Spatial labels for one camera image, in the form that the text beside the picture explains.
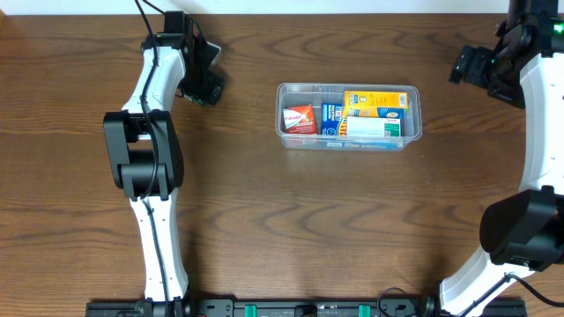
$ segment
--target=blue box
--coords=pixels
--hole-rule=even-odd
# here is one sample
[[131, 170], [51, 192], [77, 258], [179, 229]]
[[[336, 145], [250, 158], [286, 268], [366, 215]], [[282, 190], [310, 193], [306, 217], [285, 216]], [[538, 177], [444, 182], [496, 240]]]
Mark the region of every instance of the blue box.
[[342, 104], [324, 103], [321, 106], [322, 119], [321, 119], [321, 134], [324, 136], [336, 136], [338, 131], [338, 124], [343, 118]]

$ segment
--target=green clip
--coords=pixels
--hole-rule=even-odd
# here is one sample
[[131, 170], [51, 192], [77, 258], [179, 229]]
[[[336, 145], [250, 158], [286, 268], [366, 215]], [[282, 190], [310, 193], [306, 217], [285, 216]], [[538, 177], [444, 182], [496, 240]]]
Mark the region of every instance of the green clip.
[[370, 306], [359, 305], [359, 317], [370, 317]]
[[245, 305], [245, 317], [256, 317], [255, 305]]

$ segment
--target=red box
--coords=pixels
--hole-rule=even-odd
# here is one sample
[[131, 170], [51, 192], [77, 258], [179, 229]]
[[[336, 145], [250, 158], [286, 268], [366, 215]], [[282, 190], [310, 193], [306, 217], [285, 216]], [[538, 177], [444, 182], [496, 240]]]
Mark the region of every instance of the red box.
[[289, 107], [283, 110], [286, 133], [317, 134], [314, 108], [311, 105]]

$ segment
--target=green label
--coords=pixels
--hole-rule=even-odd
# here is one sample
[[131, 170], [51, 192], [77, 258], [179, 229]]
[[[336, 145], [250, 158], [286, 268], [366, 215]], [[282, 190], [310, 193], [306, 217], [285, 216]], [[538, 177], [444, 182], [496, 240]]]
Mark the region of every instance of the green label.
[[255, 305], [245, 305], [245, 317], [256, 317]]
[[384, 136], [400, 136], [399, 130], [397, 123], [384, 123]]
[[370, 306], [359, 305], [359, 317], [370, 317]]

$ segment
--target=white wall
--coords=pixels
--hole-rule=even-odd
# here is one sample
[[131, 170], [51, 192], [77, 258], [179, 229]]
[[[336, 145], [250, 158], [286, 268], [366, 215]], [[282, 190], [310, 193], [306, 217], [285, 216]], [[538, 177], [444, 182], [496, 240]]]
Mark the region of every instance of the white wall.
[[[506, 13], [509, 0], [153, 0], [188, 13]], [[0, 0], [7, 15], [137, 14], [133, 0]]]

